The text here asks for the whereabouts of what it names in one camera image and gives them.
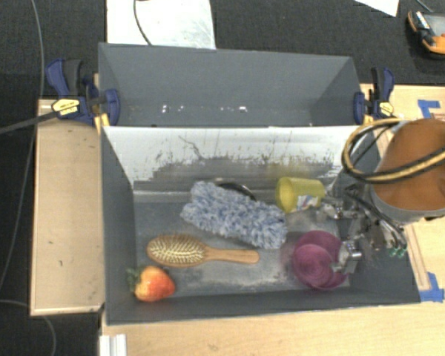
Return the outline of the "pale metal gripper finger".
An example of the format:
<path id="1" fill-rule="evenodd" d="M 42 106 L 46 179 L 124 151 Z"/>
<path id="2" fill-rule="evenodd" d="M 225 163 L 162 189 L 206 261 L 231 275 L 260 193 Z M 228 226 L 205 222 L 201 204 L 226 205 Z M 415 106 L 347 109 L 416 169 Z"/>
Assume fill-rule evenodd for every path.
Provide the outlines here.
<path id="1" fill-rule="evenodd" d="M 332 263 L 332 270 L 341 274 L 353 274 L 362 258 L 363 253 L 355 241 L 344 241 L 341 243 L 337 262 Z"/>
<path id="2" fill-rule="evenodd" d="M 343 200 L 334 197 L 324 197 L 320 211 L 329 218 L 343 218 Z"/>

